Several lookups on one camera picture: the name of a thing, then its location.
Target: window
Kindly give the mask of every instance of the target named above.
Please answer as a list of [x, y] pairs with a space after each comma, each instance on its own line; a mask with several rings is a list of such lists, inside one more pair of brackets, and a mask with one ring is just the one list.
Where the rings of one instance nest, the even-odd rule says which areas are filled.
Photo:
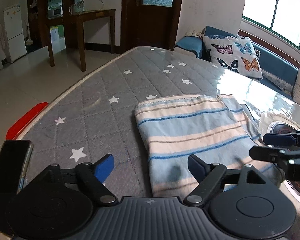
[[242, 17], [300, 49], [300, 0], [246, 0]]

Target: green window frame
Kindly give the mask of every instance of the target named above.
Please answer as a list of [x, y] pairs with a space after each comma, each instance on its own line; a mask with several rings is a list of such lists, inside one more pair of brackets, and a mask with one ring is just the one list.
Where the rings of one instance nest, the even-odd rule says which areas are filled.
[[254, 24], [256, 24], [256, 25], [259, 25], [259, 26], [265, 28], [266, 30], [268, 30], [268, 31], [270, 31], [270, 32], [272, 32], [272, 33], [274, 33], [275, 35], [279, 36], [280, 38], [282, 38], [283, 40], [285, 40], [286, 42], [288, 42], [289, 44], [291, 44], [293, 47], [295, 47], [296, 49], [298, 49], [298, 50], [300, 51], [300, 43], [299, 43], [299, 45], [297, 46], [297, 45], [295, 45], [294, 43], [292, 43], [291, 41], [289, 41], [287, 38], [283, 37], [283, 36], [280, 35], [279, 33], [277, 33], [277, 32], [275, 32], [274, 30], [272, 30], [273, 23], [274, 23], [274, 18], [275, 18], [275, 14], [276, 14], [276, 12], [277, 12], [278, 1], [279, 1], [279, 0], [276, 0], [276, 3], [275, 3], [274, 13], [273, 13], [273, 17], [272, 17], [272, 22], [271, 22], [271, 27], [270, 27], [270, 28], [267, 27], [267, 26], [265, 26], [265, 25], [263, 25], [263, 24], [261, 24], [261, 23], [259, 23], [259, 22], [254, 21], [254, 20], [252, 20], [252, 19], [250, 19], [250, 18], [248, 18], [248, 17], [246, 17], [246, 16], [243, 16], [243, 15], [242, 15], [242, 18], [245, 19], [245, 20], [248, 20], [249, 22], [252, 22], [252, 23], [254, 23]]

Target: refrigerator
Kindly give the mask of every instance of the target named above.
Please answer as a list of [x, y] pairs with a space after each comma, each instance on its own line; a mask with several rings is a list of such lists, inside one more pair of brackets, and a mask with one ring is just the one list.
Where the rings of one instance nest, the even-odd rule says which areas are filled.
[[20, 5], [11, 6], [3, 10], [4, 29], [6, 34], [6, 55], [9, 62], [27, 53], [22, 29]]

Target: blue butterfly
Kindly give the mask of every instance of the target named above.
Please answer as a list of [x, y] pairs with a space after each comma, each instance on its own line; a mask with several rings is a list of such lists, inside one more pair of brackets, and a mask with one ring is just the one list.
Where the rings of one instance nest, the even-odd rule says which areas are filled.
[[246, 43], [245, 46], [242, 46], [240, 43], [234, 41], [233, 42], [239, 49], [240, 51], [243, 53], [243, 54], [246, 54], [246, 51], [249, 53], [249, 55], [252, 54], [252, 50], [251, 50], [251, 47], [250, 47], [250, 43]]
[[210, 39], [222, 39], [224, 40], [225, 39], [225, 36], [222, 36], [222, 35], [209, 35], [208, 36]]

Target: round black pad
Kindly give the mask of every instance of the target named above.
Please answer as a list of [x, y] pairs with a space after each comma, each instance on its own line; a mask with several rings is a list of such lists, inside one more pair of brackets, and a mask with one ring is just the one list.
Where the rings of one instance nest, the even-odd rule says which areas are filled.
[[292, 126], [286, 123], [276, 123], [272, 128], [270, 133], [280, 133], [280, 134], [288, 134], [290, 132], [296, 132]]
[[23, 189], [7, 207], [7, 221], [25, 239], [60, 239], [82, 228], [93, 211], [81, 192], [58, 184], [38, 184]]
[[272, 213], [273, 205], [265, 198], [245, 197], [237, 202], [237, 209], [248, 217], [262, 218]]
[[275, 238], [294, 223], [292, 202], [274, 185], [244, 183], [217, 195], [209, 206], [212, 220], [223, 230], [247, 239]]

